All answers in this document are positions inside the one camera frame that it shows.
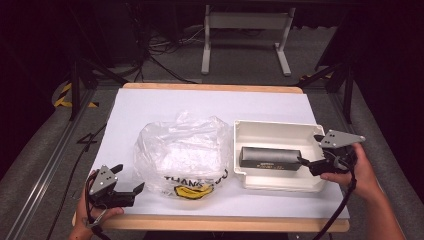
black rectangular object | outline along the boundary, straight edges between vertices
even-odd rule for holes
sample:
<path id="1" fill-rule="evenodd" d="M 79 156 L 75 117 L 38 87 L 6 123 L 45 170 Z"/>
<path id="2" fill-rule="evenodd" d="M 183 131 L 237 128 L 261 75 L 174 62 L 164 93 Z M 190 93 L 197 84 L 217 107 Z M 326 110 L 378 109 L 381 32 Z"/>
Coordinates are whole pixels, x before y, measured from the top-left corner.
<path id="1" fill-rule="evenodd" d="M 299 150 L 242 147 L 240 167 L 297 171 L 302 157 Z"/>

white board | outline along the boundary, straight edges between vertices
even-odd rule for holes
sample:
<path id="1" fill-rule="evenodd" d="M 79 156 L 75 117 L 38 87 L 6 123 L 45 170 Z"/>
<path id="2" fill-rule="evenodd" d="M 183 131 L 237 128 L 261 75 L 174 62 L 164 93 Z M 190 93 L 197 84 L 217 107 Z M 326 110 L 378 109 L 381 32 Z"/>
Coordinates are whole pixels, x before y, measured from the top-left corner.
<path id="1" fill-rule="evenodd" d="M 316 124 L 305 94 L 229 91 L 120 89 L 92 169 L 123 164 L 115 190 L 131 191 L 133 147 L 143 127 L 156 121 L 174 121 L 179 112 L 198 117 Z M 148 190 L 136 197 L 126 214 L 182 216 L 241 216 L 330 218 L 342 200 L 337 184 L 327 183 L 318 193 L 252 190 L 235 177 L 205 199 L 171 199 Z M 347 219 L 345 208 L 339 218 Z"/>

yellow object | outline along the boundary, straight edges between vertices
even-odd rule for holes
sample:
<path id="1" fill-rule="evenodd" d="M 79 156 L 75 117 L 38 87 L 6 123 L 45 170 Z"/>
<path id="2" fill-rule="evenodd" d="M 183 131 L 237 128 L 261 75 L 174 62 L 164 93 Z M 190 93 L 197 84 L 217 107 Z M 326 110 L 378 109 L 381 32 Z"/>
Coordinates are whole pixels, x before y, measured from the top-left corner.
<path id="1" fill-rule="evenodd" d="M 179 197 L 197 200 L 213 192 L 213 189 L 212 185 L 204 185 L 202 187 L 187 187 L 179 185 L 174 188 L 174 191 Z"/>

white plastic tray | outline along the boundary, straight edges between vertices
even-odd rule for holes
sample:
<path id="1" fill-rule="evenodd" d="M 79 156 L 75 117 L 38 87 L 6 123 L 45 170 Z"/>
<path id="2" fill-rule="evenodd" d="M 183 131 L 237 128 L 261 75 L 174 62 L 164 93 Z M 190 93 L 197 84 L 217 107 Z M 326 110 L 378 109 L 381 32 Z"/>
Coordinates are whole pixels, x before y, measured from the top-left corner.
<path id="1" fill-rule="evenodd" d="M 243 146 L 300 150 L 302 157 L 310 161 L 323 159 L 322 149 L 314 139 L 315 134 L 324 135 L 321 125 L 235 121 L 234 172 L 245 188 L 319 192 L 324 188 L 325 181 L 319 176 L 312 176 L 307 167 L 289 171 L 242 168 L 239 164 Z"/>

clear plastic bag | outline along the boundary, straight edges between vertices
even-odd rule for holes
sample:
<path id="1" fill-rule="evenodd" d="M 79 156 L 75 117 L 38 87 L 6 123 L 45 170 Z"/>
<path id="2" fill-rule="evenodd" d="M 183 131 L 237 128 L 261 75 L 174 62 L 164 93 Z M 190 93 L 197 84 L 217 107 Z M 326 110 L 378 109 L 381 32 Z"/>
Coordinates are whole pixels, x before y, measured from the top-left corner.
<path id="1" fill-rule="evenodd" d="M 224 184 L 233 157 L 231 127 L 219 118 L 180 114 L 176 122 L 154 122 L 140 132 L 134 177 L 153 192 L 197 200 Z"/>

